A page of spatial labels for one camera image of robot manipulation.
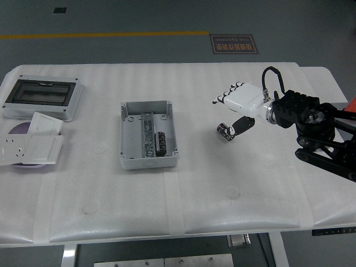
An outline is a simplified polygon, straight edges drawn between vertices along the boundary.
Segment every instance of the metal plate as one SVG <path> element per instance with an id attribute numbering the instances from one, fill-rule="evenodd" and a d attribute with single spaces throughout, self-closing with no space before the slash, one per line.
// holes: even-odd
<path id="1" fill-rule="evenodd" d="M 165 259 L 165 267 L 234 267 L 231 254 Z"/>
<path id="2" fill-rule="evenodd" d="M 113 261 L 110 263 L 95 263 L 94 267 L 164 267 L 164 259 Z"/>
<path id="3" fill-rule="evenodd" d="M 229 248 L 243 248 L 245 246 L 250 246 L 251 241 L 248 234 L 243 235 L 228 235 Z"/>

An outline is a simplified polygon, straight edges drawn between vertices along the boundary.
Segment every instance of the gray floor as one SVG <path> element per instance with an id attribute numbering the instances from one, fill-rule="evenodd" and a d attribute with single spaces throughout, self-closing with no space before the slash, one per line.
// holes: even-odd
<path id="1" fill-rule="evenodd" d="M 290 267 L 356 266 L 356 234 L 311 234 L 311 231 L 282 233 Z"/>
<path id="2" fill-rule="evenodd" d="M 67 7 L 66 14 L 53 15 L 55 7 Z M 214 55 L 208 35 L 3 38 L 8 34 L 160 31 L 252 34 L 259 54 Z M 356 95 L 356 2 L 353 0 L 2 0 L 0 35 L 0 80 L 23 64 L 283 61 L 326 67 L 349 101 Z M 335 237 L 341 240 L 334 247 L 335 254 L 342 254 L 344 246 L 354 243 L 354 234 L 351 235 L 352 238 Z M 283 237 L 286 243 L 293 244 L 289 248 L 303 245 L 302 233 Z M 318 248 L 328 246 L 321 238 L 313 239 L 311 244 Z M 288 249 L 290 261 L 294 255 L 290 253 L 294 251 L 297 253 L 297 249 Z M 323 258 L 312 251 L 310 248 L 304 255 L 295 255 L 311 261 Z M 330 256 L 327 248 L 320 251 Z M 20 249 L 8 254 L 20 258 L 13 253 L 20 255 Z M 292 266 L 307 265 L 293 261 Z"/>

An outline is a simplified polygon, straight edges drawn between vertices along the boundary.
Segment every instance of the metal bracket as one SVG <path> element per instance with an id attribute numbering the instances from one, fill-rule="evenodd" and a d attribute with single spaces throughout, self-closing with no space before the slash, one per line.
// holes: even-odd
<path id="1" fill-rule="evenodd" d="M 228 235 L 229 248 L 243 248 L 251 246 L 251 241 L 248 234 L 243 235 Z"/>
<path id="2" fill-rule="evenodd" d="M 61 267 L 74 267 L 76 263 L 77 244 L 65 245 Z"/>

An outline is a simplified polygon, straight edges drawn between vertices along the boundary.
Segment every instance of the red object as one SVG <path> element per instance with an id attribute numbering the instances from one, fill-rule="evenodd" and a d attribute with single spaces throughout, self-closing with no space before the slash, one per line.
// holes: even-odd
<path id="1" fill-rule="evenodd" d="M 350 102 L 350 104 L 347 105 L 344 111 L 356 112 L 356 97 L 352 99 L 352 101 Z"/>

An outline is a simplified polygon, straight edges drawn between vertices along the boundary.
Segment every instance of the white robotic hand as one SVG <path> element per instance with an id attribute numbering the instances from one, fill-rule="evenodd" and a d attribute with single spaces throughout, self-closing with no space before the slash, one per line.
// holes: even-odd
<path id="1" fill-rule="evenodd" d="M 221 123 L 217 131 L 221 133 L 228 141 L 231 141 L 236 135 L 239 135 L 255 125 L 256 117 L 267 120 L 275 124 L 272 118 L 272 102 L 268 95 L 263 94 L 263 90 L 250 83 L 237 82 L 231 85 L 228 92 L 218 96 L 213 100 L 213 104 L 223 103 L 229 109 L 243 115 L 242 118 L 235 121 L 233 125 L 227 127 Z"/>
<path id="2" fill-rule="evenodd" d="M 218 102 L 243 116 L 249 118 L 260 117 L 271 123 L 271 104 L 273 99 L 265 102 L 262 88 L 250 83 L 237 82 L 231 85 L 230 91 L 224 92 L 213 100 L 213 104 Z"/>

